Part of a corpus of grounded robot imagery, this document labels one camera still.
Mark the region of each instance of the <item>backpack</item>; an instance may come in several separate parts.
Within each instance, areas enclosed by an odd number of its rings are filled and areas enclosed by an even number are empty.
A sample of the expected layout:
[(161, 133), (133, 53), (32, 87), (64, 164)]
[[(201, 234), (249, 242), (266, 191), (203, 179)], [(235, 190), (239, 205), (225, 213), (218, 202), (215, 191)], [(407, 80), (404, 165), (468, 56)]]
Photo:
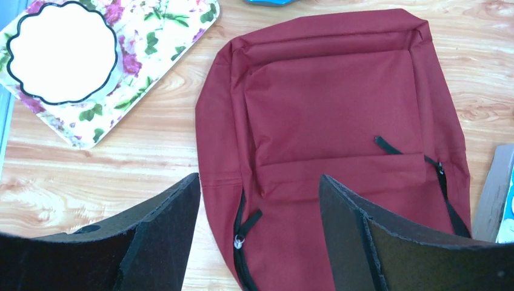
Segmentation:
[(244, 290), (335, 289), (323, 174), (469, 237), (464, 135), (428, 22), (405, 10), (302, 17), (232, 39), (200, 94), (196, 137), (207, 218)]

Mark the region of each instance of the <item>folded maroon fabric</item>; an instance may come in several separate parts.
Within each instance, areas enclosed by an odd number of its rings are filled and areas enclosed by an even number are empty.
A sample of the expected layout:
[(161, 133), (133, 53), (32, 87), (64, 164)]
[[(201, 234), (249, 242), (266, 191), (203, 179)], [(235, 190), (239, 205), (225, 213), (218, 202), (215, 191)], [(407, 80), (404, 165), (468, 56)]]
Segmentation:
[(436, 230), (470, 227), (464, 135), (429, 25), (404, 10), (233, 39), (205, 81), (196, 132), (207, 217), (246, 290), (334, 290), (322, 174)]

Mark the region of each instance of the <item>blue object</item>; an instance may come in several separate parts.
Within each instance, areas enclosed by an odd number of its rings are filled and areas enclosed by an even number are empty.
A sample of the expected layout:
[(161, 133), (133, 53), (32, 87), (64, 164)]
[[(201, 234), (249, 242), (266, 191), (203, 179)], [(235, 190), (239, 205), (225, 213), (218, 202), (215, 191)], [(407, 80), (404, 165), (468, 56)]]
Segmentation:
[[(27, 7), (32, 0), (11, 0), (0, 2), (0, 28), (4, 29)], [(5, 147), (13, 114), (14, 98), (9, 91), (0, 87), (0, 176), (4, 165)]]
[(261, 5), (261, 6), (272, 6), (272, 7), (279, 7), (284, 6), (289, 3), (293, 3), (296, 0), (245, 0), (248, 3), (255, 4), (255, 5)]

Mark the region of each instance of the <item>light wooden floor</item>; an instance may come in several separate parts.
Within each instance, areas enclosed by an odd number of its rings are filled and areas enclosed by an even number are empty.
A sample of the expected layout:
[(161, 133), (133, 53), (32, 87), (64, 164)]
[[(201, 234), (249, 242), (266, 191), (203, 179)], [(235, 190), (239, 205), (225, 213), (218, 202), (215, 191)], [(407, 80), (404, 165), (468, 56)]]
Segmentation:
[[(72, 232), (198, 171), (194, 106), (215, 53), (235, 36), (305, 15), (402, 7), (430, 21), (466, 134), (472, 211), (500, 144), (514, 142), (514, 4), (479, 0), (300, 0), (285, 8), (220, 0), (222, 16), (99, 145), (73, 150), (16, 102), (0, 184), (0, 231)], [(203, 205), (184, 290), (239, 290)]]

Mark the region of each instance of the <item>black zipper tape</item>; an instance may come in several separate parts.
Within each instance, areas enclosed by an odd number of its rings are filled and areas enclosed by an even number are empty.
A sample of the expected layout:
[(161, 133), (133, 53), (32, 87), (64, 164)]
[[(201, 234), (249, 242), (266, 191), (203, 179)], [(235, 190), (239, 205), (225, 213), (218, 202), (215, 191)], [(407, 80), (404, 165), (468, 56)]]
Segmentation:
[(239, 282), (241, 283), (243, 290), (259, 291), (259, 289), (257, 289), (257, 285), (252, 279), (252, 276), (250, 275), (250, 271), (248, 270), (248, 265), (246, 264), (242, 246), (250, 229), (262, 217), (262, 211), (257, 210), (248, 218), (247, 221), (242, 223), (244, 204), (245, 197), (243, 191), (241, 193), (241, 202), (239, 203), (238, 213), (234, 222), (234, 264), (236, 267), (236, 273), (238, 274)]
[[(386, 153), (390, 155), (402, 155), (402, 152), (394, 148), (392, 145), (390, 145), (387, 141), (385, 141), (382, 136), (375, 137), (375, 143), (382, 148)], [(444, 203), (446, 204), (446, 210), (448, 211), (448, 214), (450, 215), (450, 221), (452, 223), (453, 231), (456, 235), (463, 236), (465, 238), (471, 238), (471, 234), (469, 232), (469, 229), (467, 229), (466, 224), (462, 220), (462, 218), (459, 216), (457, 211), (453, 208), (452, 204), (448, 200), (448, 187), (447, 187), (447, 180), (446, 180), (446, 174), (444, 172), (444, 167), (442, 166), (441, 162), (436, 162), (433, 159), (429, 158), (428, 156), (425, 156), (425, 161), (429, 164), (433, 165), (436, 173), (437, 173), (437, 180), (439, 181), (439, 186), (442, 191), (442, 197), (444, 198)]]

